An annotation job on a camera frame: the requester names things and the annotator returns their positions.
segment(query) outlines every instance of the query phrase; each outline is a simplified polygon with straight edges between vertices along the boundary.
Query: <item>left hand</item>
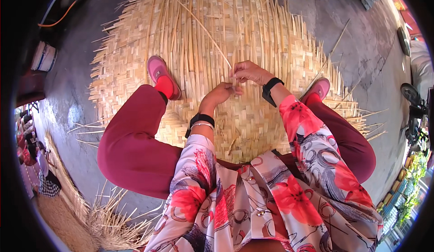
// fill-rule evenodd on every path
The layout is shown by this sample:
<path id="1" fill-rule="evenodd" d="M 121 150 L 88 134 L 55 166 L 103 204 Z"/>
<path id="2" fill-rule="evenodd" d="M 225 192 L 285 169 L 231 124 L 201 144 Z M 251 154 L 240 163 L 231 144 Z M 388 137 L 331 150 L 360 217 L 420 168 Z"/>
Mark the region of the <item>left hand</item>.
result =
<path id="1" fill-rule="evenodd" d="M 239 86 L 232 86 L 232 83 L 221 82 L 202 99 L 199 113 L 212 116 L 217 105 L 224 103 L 231 94 L 242 95 L 243 90 Z"/>

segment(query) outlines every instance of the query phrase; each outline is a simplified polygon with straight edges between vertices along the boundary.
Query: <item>black watch strap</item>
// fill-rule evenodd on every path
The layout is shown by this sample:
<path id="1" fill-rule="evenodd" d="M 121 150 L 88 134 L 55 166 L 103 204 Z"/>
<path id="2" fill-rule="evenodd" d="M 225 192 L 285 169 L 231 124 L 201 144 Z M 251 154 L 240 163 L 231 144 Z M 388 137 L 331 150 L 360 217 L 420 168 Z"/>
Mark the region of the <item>black watch strap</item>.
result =
<path id="1" fill-rule="evenodd" d="M 277 106 L 273 98 L 271 97 L 271 89 L 273 88 L 273 86 L 280 82 L 282 83 L 282 85 L 285 85 L 285 83 L 281 79 L 274 77 L 262 87 L 262 97 L 274 107 Z"/>
<path id="2" fill-rule="evenodd" d="M 214 119 L 212 118 L 212 117 L 210 117 L 209 115 L 207 115 L 207 114 L 199 114 L 199 113 L 197 113 L 191 120 L 190 120 L 190 126 L 188 126 L 188 130 L 187 130 L 187 132 L 185 133 L 185 138 L 188 138 L 189 136 L 190 136 L 190 133 L 191 133 L 191 127 L 192 127 L 192 125 L 194 124 L 194 123 L 196 123 L 196 122 L 198 122 L 198 121 L 206 121 L 206 122 L 209 122 L 211 125 L 213 125 L 213 127 L 215 128 L 215 126 L 214 126 Z"/>

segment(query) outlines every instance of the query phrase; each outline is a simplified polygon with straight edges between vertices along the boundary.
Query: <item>woven bamboo mat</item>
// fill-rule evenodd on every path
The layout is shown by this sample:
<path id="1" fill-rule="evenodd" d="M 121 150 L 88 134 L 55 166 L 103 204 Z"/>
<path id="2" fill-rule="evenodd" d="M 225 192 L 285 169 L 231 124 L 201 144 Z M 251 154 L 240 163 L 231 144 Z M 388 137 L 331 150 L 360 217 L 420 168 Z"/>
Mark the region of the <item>woven bamboo mat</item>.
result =
<path id="1" fill-rule="evenodd" d="M 111 118 L 142 84 L 154 84 L 146 70 L 152 55 L 165 59 L 182 90 L 169 101 L 158 140 L 183 147 L 189 120 L 202 98 L 222 81 L 230 82 L 234 63 L 251 60 L 275 74 L 296 96 L 319 73 L 331 82 L 324 101 L 364 133 L 357 103 L 343 87 L 341 74 L 323 52 L 322 42 L 306 31 L 302 16 L 275 0 L 129 0 L 122 15 L 104 31 L 93 64 L 90 100 L 99 119 Z M 289 144 L 276 108 L 252 82 L 244 95 L 231 97 L 215 111 L 218 158 L 239 163 L 266 150 L 286 153 Z"/>

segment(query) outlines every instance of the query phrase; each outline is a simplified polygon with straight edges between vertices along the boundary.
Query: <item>woman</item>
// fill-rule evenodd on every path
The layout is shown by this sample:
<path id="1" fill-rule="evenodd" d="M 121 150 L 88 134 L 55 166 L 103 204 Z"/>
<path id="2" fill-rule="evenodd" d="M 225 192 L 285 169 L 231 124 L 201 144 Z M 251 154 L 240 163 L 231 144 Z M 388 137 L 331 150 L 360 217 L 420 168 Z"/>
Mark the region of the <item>woman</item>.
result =
<path id="1" fill-rule="evenodd" d="M 98 150 L 99 168 L 112 183 L 167 198 L 146 251 L 375 250 L 382 218 L 359 184 L 372 173 L 375 156 L 360 133 L 322 104 L 328 80 L 318 81 L 302 103 L 280 82 L 270 90 L 296 157 L 266 152 L 234 165 L 216 161 L 210 118 L 191 123 L 184 149 L 154 139 L 162 101 L 178 99 L 181 91 L 160 58 L 149 59 L 148 71 L 155 87 L 141 86 L 128 99 Z M 250 61 L 236 64 L 234 77 L 260 86 L 276 82 Z M 231 94 L 241 95 L 241 88 L 220 83 L 199 113 L 212 117 Z"/>

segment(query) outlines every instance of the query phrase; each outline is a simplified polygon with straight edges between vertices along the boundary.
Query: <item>right hand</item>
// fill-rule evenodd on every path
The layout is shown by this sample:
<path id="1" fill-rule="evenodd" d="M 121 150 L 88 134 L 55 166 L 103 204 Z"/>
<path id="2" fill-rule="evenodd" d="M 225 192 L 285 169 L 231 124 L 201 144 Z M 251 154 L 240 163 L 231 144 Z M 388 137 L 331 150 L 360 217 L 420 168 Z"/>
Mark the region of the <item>right hand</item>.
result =
<path id="1" fill-rule="evenodd" d="M 234 77 L 236 82 L 243 83 L 252 80 L 260 86 L 267 84 L 275 76 L 250 60 L 236 63 L 232 68 L 230 77 Z"/>

